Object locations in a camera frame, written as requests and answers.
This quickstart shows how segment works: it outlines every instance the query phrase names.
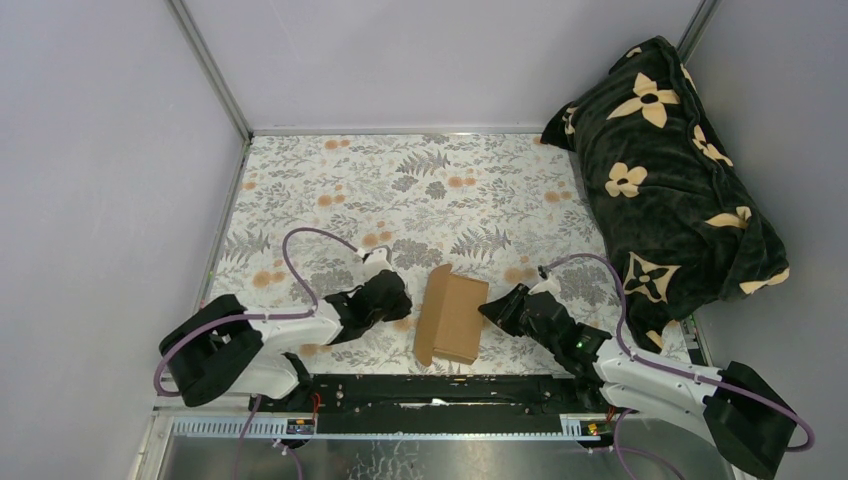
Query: gray leaf pattern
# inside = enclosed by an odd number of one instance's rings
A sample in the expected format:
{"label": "gray leaf pattern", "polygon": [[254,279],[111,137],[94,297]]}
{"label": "gray leaf pattern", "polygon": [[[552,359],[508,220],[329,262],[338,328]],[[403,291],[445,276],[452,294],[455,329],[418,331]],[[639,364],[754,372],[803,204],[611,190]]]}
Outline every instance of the gray leaf pattern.
{"label": "gray leaf pattern", "polygon": [[418,183],[417,178],[410,175],[404,175],[392,182],[392,188],[400,192],[406,192],[416,183]]}
{"label": "gray leaf pattern", "polygon": [[[485,322],[472,365],[412,355],[427,275],[451,263],[489,282],[489,299],[538,281],[536,266],[575,252],[604,253],[569,158],[534,135],[363,135],[254,138],[211,296],[234,293],[251,309],[306,304],[280,244],[314,226],[365,249],[388,245],[412,297],[410,317],[362,338],[303,345],[312,373],[546,374],[562,367],[536,342]],[[291,259],[320,296],[362,282],[355,255],[324,237],[292,238]],[[601,265],[578,260],[554,271],[560,301],[577,320],[612,331],[618,300]],[[686,358],[679,327],[663,332],[666,355]]]}
{"label": "gray leaf pattern", "polygon": [[433,200],[438,200],[441,198],[445,198],[445,195],[448,193],[448,191],[445,190],[445,186],[442,185],[442,182],[433,182],[427,185],[427,190],[424,190],[424,193],[430,195],[430,198],[432,198]]}

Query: black pillow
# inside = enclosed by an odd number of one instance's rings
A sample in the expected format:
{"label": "black pillow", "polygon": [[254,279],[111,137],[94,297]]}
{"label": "black pillow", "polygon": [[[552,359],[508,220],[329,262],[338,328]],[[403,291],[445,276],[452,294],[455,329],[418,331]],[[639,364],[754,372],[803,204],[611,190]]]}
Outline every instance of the black pillow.
{"label": "black pillow", "polygon": [[574,152],[624,282],[639,346],[716,299],[789,276],[786,250],[733,171],[677,51],[656,37],[565,105],[542,142]]}

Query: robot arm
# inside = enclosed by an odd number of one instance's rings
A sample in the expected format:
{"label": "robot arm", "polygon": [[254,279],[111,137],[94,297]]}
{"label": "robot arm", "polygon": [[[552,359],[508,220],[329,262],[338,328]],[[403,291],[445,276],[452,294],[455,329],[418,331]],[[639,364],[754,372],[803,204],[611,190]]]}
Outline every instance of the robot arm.
{"label": "robot arm", "polygon": [[308,390],[309,374],[297,356],[288,352],[303,344],[354,340],[377,322],[409,315],[412,301],[390,264],[389,248],[376,248],[363,257],[364,283],[320,299],[309,315],[302,314],[305,307],[257,314],[242,306],[235,295],[222,295],[165,337],[159,344],[163,356],[212,322],[232,315],[256,318],[203,332],[171,356],[168,368],[186,406],[203,405],[224,393],[299,397]]}
{"label": "robot arm", "polygon": [[[714,445],[738,468],[774,478],[796,423],[749,397],[715,384],[730,384],[789,407],[751,368],[688,365],[639,350],[636,361],[606,331],[576,322],[546,279],[533,289],[519,284],[480,312],[513,336],[529,336],[612,406],[641,411],[689,430]],[[687,372],[692,378],[674,372]]]}

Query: cable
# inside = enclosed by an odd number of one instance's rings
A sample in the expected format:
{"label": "cable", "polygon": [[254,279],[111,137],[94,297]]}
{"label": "cable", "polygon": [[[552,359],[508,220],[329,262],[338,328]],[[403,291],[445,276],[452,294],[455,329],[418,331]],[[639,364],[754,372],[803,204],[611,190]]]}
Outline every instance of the cable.
{"label": "cable", "polygon": [[236,459],[233,460],[233,480],[238,480],[238,464],[239,460],[241,460],[241,449],[244,446],[244,437],[247,435],[247,430],[250,428],[250,423],[253,422],[253,417],[256,416],[256,412],[259,411],[259,404],[262,403],[262,395],[257,395],[253,400],[253,408],[250,409],[250,415],[247,416],[247,421],[244,422],[244,426],[241,427],[241,433],[239,433],[239,442],[238,446],[236,446]]}
{"label": "cable", "polygon": [[315,416],[318,415],[318,408],[321,406],[321,394],[315,392],[312,394],[312,428],[315,428]]}
{"label": "cable", "polygon": [[612,264],[609,263],[609,261],[607,259],[600,257],[598,255],[591,254],[591,253],[575,253],[575,254],[567,255],[567,256],[560,258],[558,260],[555,260],[550,265],[545,267],[545,270],[550,271],[551,269],[556,268],[556,267],[558,267],[558,266],[560,266],[560,265],[562,265],[562,264],[564,264],[564,263],[566,263],[566,262],[568,262],[568,261],[570,261],[574,258],[594,258],[595,260],[600,261],[601,263],[604,264],[605,267],[607,267],[607,270],[609,270],[610,274],[612,275],[613,280],[615,280],[616,292],[618,293],[618,299],[621,302],[621,317],[618,320],[618,325],[616,325],[616,327],[615,327],[615,340],[618,343],[618,346],[624,351],[624,353],[627,354],[627,356],[629,356],[634,361],[641,363],[642,365],[647,365],[649,367],[655,368],[657,370],[661,370],[661,371],[666,372],[666,373],[671,373],[671,374],[677,375],[679,377],[687,378],[689,380],[694,381],[695,383],[703,382],[703,383],[706,383],[708,385],[712,385],[716,388],[722,388],[724,390],[742,395],[744,397],[748,397],[751,400],[759,402],[759,403],[771,408],[772,410],[775,410],[776,412],[780,413],[781,415],[789,418],[790,420],[795,422],[795,424],[797,424],[799,427],[801,427],[804,430],[804,432],[807,434],[807,441],[806,442],[804,442],[803,444],[798,445],[798,446],[787,447],[786,448],[787,452],[804,452],[804,451],[807,451],[807,450],[813,448],[813,445],[816,443],[816,435],[813,432],[813,428],[810,426],[810,424],[808,424],[801,417],[799,417],[797,414],[795,414],[795,412],[793,412],[792,410],[789,410],[788,408],[784,407],[783,405],[779,405],[778,403],[773,402],[773,401],[769,400],[768,398],[763,397],[762,395],[758,395],[756,393],[749,392],[748,390],[745,390],[744,388],[739,388],[735,385],[731,385],[729,383],[722,382],[720,380],[713,380],[712,378],[699,377],[697,374],[692,373],[692,372],[688,372],[686,370],[680,370],[680,369],[677,369],[677,368],[674,368],[674,367],[661,365],[659,363],[652,362],[648,359],[642,358],[642,357],[638,356],[636,353],[634,353],[630,349],[630,347],[628,347],[627,344],[624,343],[624,337],[622,335],[622,329],[624,328],[624,322],[627,318],[627,297],[624,294],[624,286],[621,284],[621,279],[618,276],[618,272],[615,271],[615,268],[612,266]]}
{"label": "cable", "polygon": [[588,450],[585,448],[574,449],[574,450],[566,450],[565,453],[579,453],[592,455],[595,453],[613,453],[615,451],[621,450],[622,453],[629,453],[632,455],[639,455],[640,457],[647,458],[648,460],[652,460],[667,469],[671,470],[677,478],[680,480],[686,480],[686,477],[683,476],[683,472],[677,469],[674,465],[671,464],[668,460],[660,457],[659,455],[655,455],[651,452],[645,450],[639,450],[638,448],[630,448],[630,447],[606,447],[606,448],[592,448],[590,447]]}
{"label": "cable", "polygon": [[680,470],[677,469],[677,467],[675,467],[674,465],[671,464],[671,462],[660,457],[659,455],[655,455],[651,452],[648,452],[648,451],[642,450],[642,449],[638,449],[638,448],[630,448],[630,447],[622,447],[621,446],[621,442],[618,439],[618,434],[619,434],[619,431],[621,430],[621,426],[623,425],[622,420],[624,420],[624,417],[626,417],[628,414],[630,414],[632,412],[633,412],[633,410],[630,409],[630,408],[621,412],[621,415],[618,416],[618,420],[616,420],[616,422],[615,422],[615,428],[612,431],[613,448],[615,449],[615,454],[618,456],[618,461],[619,461],[619,463],[621,463],[621,466],[622,466],[622,468],[624,468],[624,471],[627,472],[628,475],[630,475],[630,478],[632,478],[633,480],[637,480],[636,474],[633,473],[633,470],[631,470],[630,466],[627,465],[627,462],[624,461],[624,455],[623,454],[632,453],[632,454],[641,455],[643,457],[650,458],[651,460],[659,462],[659,463],[665,465],[669,470],[674,472],[674,474],[677,475],[677,478],[679,478],[680,480],[686,480],[685,478],[683,478],[683,474],[680,472]]}
{"label": "cable", "polygon": [[300,284],[300,286],[303,287],[304,290],[306,290],[307,295],[309,295],[309,298],[312,300],[312,305],[305,312],[301,312],[301,313],[280,313],[280,314],[270,314],[270,315],[255,313],[255,314],[244,314],[244,315],[230,315],[229,317],[219,318],[217,320],[214,320],[212,322],[207,323],[206,325],[203,325],[201,327],[198,327],[198,328],[192,330],[188,335],[181,338],[180,341],[178,341],[176,344],[174,344],[173,347],[171,347],[164,355],[162,355],[162,360],[159,361],[159,365],[156,366],[156,371],[153,374],[153,388],[156,389],[156,393],[158,393],[159,395],[161,395],[163,397],[178,397],[178,396],[180,396],[179,391],[165,390],[165,388],[162,386],[162,374],[165,372],[165,368],[168,366],[168,362],[170,362],[171,359],[174,358],[174,355],[176,355],[177,352],[179,352],[181,348],[186,346],[189,342],[191,342],[195,338],[199,337],[203,333],[206,333],[209,330],[214,330],[215,328],[218,328],[221,325],[225,325],[225,324],[231,323],[231,322],[238,322],[238,321],[243,321],[243,320],[265,320],[265,319],[268,319],[268,320],[299,320],[299,319],[302,319],[302,318],[309,318],[314,314],[315,310],[318,308],[318,296],[309,287],[309,284],[306,283],[306,281],[300,276],[300,274],[297,273],[297,270],[295,270],[294,265],[292,265],[292,262],[289,259],[289,251],[288,251],[289,240],[291,239],[291,237],[294,234],[300,233],[300,232],[318,233],[320,235],[324,235],[325,237],[331,238],[331,239],[341,243],[345,247],[353,250],[354,252],[357,251],[356,247],[351,245],[351,243],[348,242],[347,240],[344,240],[341,237],[338,237],[338,236],[336,236],[336,235],[334,235],[330,232],[320,230],[320,229],[317,229],[317,228],[299,227],[299,228],[295,228],[294,230],[287,233],[286,236],[283,238],[283,245],[282,245],[283,261],[286,263],[286,266],[291,271],[292,276],[294,276],[295,280],[297,280],[297,282]]}
{"label": "cable", "polygon": [[[277,442],[279,442],[279,440],[274,442],[274,448],[277,447]],[[297,467],[297,480],[303,480],[303,463],[300,461],[300,457],[297,456],[293,448],[289,448],[289,446],[285,443],[283,443],[282,446],[283,455],[291,454],[292,458],[294,459],[294,464]]]}

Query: cardboard flap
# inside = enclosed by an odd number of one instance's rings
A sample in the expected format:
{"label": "cardboard flap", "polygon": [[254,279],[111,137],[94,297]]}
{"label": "cardboard flap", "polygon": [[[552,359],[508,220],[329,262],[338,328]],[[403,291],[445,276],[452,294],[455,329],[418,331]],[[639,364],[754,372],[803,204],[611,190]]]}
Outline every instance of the cardboard flap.
{"label": "cardboard flap", "polygon": [[418,317],[413,347],[415,358],[422,365],[433,364],[433,346],[436,344],[439,316],[452,268],[453,265],[450,263],[436,267],[427,279],[427,289],[424,291],[424,303],[421,306],[421,315]]}
{"label": "cardboard flap", "polygon": [[450,275],[441,305],[441,321],[436,332],[437,357],[461,358],[470,364],[480,350],[483,314],[477,308],[486,303],[489,284],[473,278]]}

